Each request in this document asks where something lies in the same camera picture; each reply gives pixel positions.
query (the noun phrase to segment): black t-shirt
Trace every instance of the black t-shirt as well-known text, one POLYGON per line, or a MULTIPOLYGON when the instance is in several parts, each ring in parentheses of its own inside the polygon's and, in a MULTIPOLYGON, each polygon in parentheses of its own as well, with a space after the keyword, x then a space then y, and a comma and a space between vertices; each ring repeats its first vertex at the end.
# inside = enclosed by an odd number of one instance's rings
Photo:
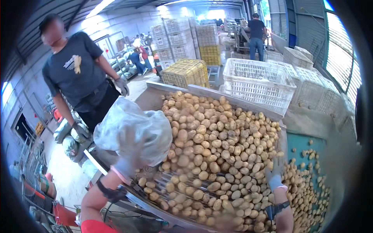
POLYGON ((248 22, 248 27, 250 28, 250 37, 253 38, 263 38, 263 28, 265 27, 263 21, 254 19, 248 22))
POLYGON ((61 51, 48 58, 42 69, 52 96, 61 90, 79 112, 88 112, 97 106, 109 85, 105 72, 94 61, 102 52, 86 33, 72 35, 61 51), (78 74, 74 71, 74 55, 81 57, 78 74))

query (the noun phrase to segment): black wrist strap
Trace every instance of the black wrist strap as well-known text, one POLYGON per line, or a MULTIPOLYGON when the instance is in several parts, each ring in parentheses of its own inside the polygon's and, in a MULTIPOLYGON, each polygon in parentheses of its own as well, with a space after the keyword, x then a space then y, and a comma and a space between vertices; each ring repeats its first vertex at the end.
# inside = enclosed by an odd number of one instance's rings
POLYGON ((270 205, 266 207, 268 219, 273 220, 276 214, 280 213, 283 209, 285 209, 288 206, 290 206, 290 202, 285 201, 284 203, 278 205, 270 205))
POLYGON ((284 203, 278 204, 274 206, 274 215, 280 213, 283 209, 290 205, 289 201, 285 201, 284 203))
POLYGON ((127 194, 127 191, 123 186, 120 186, 120 188, 116 190, 112 190, 105 188, 100 180, 98 180, 96 184, 98 189, 103 193, 104 197, 109 199, 111 203, 116 203, 117 201, 123 199, 127 194))

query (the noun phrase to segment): yellow plastic crate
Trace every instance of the yellow plastic crate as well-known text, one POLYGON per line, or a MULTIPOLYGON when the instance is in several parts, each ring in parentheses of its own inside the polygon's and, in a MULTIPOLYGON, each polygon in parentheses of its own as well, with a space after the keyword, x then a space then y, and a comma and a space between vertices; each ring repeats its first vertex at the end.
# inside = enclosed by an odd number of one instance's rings
POLYGON ((220 54, 218 56, 201 56, 208 66, 219 66, 222 63, 220 54))
POLYGON ((210 88, 206 62, 197 59, 180 59, 162 71, 165 84, 188 88, 189 84, 210 88))
POLYGON ((220 46, 202 46, 200 47, 201 57, 220 56, 220 46))

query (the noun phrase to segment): glove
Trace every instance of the glove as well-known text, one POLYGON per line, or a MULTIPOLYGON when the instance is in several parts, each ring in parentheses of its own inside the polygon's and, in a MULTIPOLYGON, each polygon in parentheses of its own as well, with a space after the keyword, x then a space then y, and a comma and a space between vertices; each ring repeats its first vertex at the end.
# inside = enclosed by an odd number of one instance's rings
POLYGON ((120 88, 123 96, 129 95, 129 88, 127 86, 127 83, 124 82, 121 78, 115 80, 115 84, 120 88))
POLYGON ((284 165, 283 156, 279 157, 279 158, 274 157, 272 172, 268 167, 266 167, 266 169, 264 170, 264 172, 266 174, 266 178, 267 178, 269 188, 271 189, 272 192, 276 188, 284 186, 281 182, 281 176, 282 176, 282 173, 283 173, 282 172, 283 165, 284 165))
POLYGON ((91 138, 91 135, 78 125, 78 123, 74 122, 72 128, 76 131, 79 138, 82 138, 83 140, 89 140, 91 138))
POLYGON ((125 151, 118 153, 119 160, 116 164, 111 166, 111 169, 119 176, 119 178, 126 184, 131 183, 131 178, 135 175, 135 170, 143 168, 147 161, 140 158, 141 150, 144 148, 144 138, 137 138, 135 131, 131 128, 123 132, 127 140, 125 151))

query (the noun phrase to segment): man in black t-shirt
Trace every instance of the man in black t-shirt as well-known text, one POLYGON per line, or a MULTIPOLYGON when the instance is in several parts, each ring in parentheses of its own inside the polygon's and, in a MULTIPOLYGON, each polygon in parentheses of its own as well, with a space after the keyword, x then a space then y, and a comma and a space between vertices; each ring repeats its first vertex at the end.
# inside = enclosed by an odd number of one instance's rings
POLYGON ((89 137, 74 121, 61 93, 79 113, 88 130, 93 132, 120 95, 105 74, 115 80, 124 96, 129 94, 127 84, 86 33, 78 32, 70 38, 64 37, 64 23, 59 15, 47 15, 39 24, 39 29, 43 43, 50 46, 53 52, 42 69, 53 102, 79 136, 89 137))
POLYGON ((259 20, 257 13, 253 14, 253 18, 248 22, 250 28, 250 60, 255 60, 255 52, 258 49, 259 61, 262 62, 264 56, 263 34, 267 36, 267 28, 263 21, 259 20))

